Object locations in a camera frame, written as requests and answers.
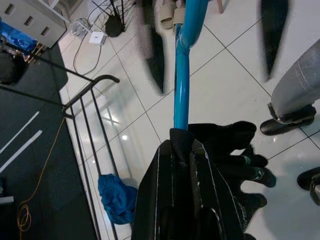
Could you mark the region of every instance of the black cable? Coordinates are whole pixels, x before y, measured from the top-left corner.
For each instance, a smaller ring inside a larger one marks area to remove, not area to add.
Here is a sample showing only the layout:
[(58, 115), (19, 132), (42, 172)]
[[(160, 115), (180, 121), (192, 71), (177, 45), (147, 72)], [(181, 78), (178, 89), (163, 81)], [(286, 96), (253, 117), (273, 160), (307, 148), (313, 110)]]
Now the black cable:
[(79, 51), (80, 51), (81, 45), (82, 45), (82, 43), (84, 42), (85, 38), (86, 38), (86, 36), (83, 36), (83, 38), (82, 38), (82, 40), (81, 40), (81, 42), (80, 42), (80, 44), (79, 44), (79, 47), (78, 47), (78, 49), (77, 49), (77, 51), (76, 51), (76, 53), (75, 53), (75, 55), (74, 55), (74, 57), (73, 57), (73, 63), (72, 63), (73, 68), (74, 68), (74, 71), (75, 71), (77, 74), (81, 74), (81, 75), (87, 75), (87, 74), (91, 73), (93, 70), (96, 69), (96, 67), (98, 66), (99, 60), (100, 60), (101, 50), (102, 50), (102, 46), (100, 45), (99, 55), (98, 55), (98, 58), (97, 58), (97, 60), (96, 60), (96, 63), (95, 63), (95, 65), (94, 65), (94, 67), (93, 67), (92, 69), (90, 69), (89, 71), (87, 71), (86, 73), (83, 73), (83, 74), (82, 74), (82, 73), (79, 73), (78, 70), (77, 70), (77, 68), (76, 68), (76, 59), (77, 59), (77, 56), (78, 56), (78, 53), (79, 53)]

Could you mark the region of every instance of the gloved hand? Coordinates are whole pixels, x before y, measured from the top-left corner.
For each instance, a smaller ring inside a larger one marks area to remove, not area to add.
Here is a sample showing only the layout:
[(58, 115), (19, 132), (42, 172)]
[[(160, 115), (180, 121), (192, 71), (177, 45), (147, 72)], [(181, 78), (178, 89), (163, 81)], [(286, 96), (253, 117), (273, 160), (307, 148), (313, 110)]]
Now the gloved hand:
[[(188, 130), (200, 141), (229, 185), (242, 230), (245, 231), (254, 213), (267, 204), (267, 199), (258, 193), (244, 193), (241, 185), (245, 180), (254, 181), (272, 188), (276, 177), (266, 168), (265, 157), (255, 154), (250, 145), (257, 130), (253, 123), (240, 121), (227, 126), (216, 124), (190, 124)], [(234, 150), (244, 150), (241, 155), (231, 155)], [(245, 234), (247, 240), (255, 238)]]

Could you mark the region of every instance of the blurred black object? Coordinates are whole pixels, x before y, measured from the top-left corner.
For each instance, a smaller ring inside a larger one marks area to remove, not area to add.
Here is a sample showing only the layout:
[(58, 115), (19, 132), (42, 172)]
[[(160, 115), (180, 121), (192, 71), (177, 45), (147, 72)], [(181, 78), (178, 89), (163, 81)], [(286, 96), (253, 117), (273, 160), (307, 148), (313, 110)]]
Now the blurred black object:
[(171, 129), (139, 186), (131, 239), (254, 240), (244, 231), (267, 200), (241, 185), (276, 184), (268, 161), (250, 145), (256, 129), (245, 121)]
[(296, 181), (300, 188), (310, 192), (314, 203), (320, 206), (320, 167), (301, 173)]
[(289, 0), (261, 0), (260, 11), (263, 50), (266, 61), (267, 80), (269, 80), (286, 24), (289, 12)]
[(164, 92), (165, 56), (162, 37), (156, 31), (152, 0), (137, 0), (138, 44), (143, 59), (160, 92)]

